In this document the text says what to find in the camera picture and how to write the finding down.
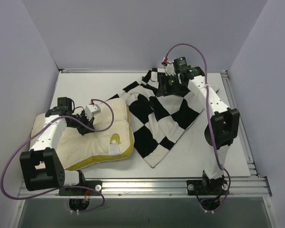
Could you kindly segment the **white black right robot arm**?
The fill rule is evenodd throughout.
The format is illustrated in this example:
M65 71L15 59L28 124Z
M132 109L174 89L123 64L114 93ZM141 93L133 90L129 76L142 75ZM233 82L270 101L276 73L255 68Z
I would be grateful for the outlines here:
M212 151L206 162L202 191L212 194L223 184L227 152L238 135L240 113L225 104L211 87L207 73L193 68L177 71L174 75L159 73L158 96L180 95L184 89L192 92L206 111L208 125L204 131Z

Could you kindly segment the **white care label tag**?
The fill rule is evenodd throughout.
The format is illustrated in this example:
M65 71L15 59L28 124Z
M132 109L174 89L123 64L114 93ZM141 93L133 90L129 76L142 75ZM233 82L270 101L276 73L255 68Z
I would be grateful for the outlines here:
M118 143L112 143L108 146L108 150L109 150L109 155L110 156L119 156L122 153L120 152L119 149L119 144Z

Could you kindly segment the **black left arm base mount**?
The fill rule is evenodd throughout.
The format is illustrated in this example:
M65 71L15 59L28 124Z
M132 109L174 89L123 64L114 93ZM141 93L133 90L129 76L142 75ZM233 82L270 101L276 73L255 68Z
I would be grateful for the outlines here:
M87 180L83 187L77 185L59 190L59 196L99 196L102 191L101 180Z

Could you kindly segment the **aluminium front frame rail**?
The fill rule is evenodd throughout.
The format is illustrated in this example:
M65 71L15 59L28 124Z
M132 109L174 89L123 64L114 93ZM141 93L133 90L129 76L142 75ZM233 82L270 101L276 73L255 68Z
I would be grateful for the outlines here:
M43 194L42 190L28 191L22 183L19 196L31 197L38 194L42 198L62 197L65 199L96 198L215 198L229 197L270 197L272 195L266 178L257 176L225 179L224 183L207 190L200 178L157 178L157 179L87 179L89 189L70 186L64 190L54 190Z

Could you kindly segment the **cream quilted pillow yellow edge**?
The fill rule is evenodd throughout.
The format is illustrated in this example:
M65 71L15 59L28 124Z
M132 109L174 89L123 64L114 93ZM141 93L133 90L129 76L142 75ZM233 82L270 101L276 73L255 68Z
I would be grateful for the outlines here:
M132 153L134 136L126 102L121 98L114 98L99 106L101 112L94 116L94 129L80 123L93 131L92 133L81 135L76 128L71 127L63 131L56 152L65 170L75 171L94 163L123 159ZM44 124L45 114L37 116L32 134L42 131ZM30 148L38 137L31 141ZM108 146L112 143L119 144L121 155L109 155Z

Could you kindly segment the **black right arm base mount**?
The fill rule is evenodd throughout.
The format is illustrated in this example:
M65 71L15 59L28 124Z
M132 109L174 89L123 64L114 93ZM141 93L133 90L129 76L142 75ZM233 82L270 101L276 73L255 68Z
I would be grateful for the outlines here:
M186 186L188 195L218 196L228 192L225 179L187 180Z

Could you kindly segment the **aluminium frame rail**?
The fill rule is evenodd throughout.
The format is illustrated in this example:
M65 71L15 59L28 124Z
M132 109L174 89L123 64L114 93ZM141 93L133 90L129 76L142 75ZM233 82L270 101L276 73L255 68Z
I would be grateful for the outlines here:
M42 190L28 191L22 183L19 196L31 197L38 194L42 198L62 197L65 199L96 198L215 198L229 197L270 197L272 195L266 178L257 176L225 179L224 183L207 190L200 178L157 178L157 179L87 179L89 189L70 186L64 190L54 190L43 194Z
M60 69L60 73L73 74L73 73L90 73L90 69Z

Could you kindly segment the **aluminium right side rail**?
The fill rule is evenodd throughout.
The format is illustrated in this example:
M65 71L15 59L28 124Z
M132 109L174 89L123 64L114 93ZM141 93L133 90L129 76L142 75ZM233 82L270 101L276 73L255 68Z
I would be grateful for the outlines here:
M231 82L227 71L220 73L221 80L226 93L226 100L232 110L238 109L235 96L232 91ZM227 168L233 177L259 178L255 160L247 139L240 114L237 115L237 137L227 153Z

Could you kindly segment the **black white checkered pillowcase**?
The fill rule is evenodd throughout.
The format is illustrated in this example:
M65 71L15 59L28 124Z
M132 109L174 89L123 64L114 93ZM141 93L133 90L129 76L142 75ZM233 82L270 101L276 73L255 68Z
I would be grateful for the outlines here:
M204 109L192 92L157 97L157 77L162 72L163 69L152 68L113 96L128 105L134 148L152 168L164 159Z

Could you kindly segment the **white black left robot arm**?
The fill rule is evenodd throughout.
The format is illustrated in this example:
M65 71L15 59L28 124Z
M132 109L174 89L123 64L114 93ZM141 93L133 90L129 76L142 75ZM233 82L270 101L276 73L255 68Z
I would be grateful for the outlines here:
M101 112L99 105L88 104L75 114L75 103L68 97L57 99L57 106L45 114L42 133L28 152L22 152L19 161L27 190L44 190L69 186L75 195L86 191L81 171L66 171L57 155L57 146L67 127L76 128L81 135L90 133L80 123L93 129L94 115Z

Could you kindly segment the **aluminium back frame rail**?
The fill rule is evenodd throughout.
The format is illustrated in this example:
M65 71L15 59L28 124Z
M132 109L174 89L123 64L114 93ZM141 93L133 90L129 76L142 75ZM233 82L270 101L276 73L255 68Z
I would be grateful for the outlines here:
M60 69L60 73L73 74L73 73L90 73L90 69Z

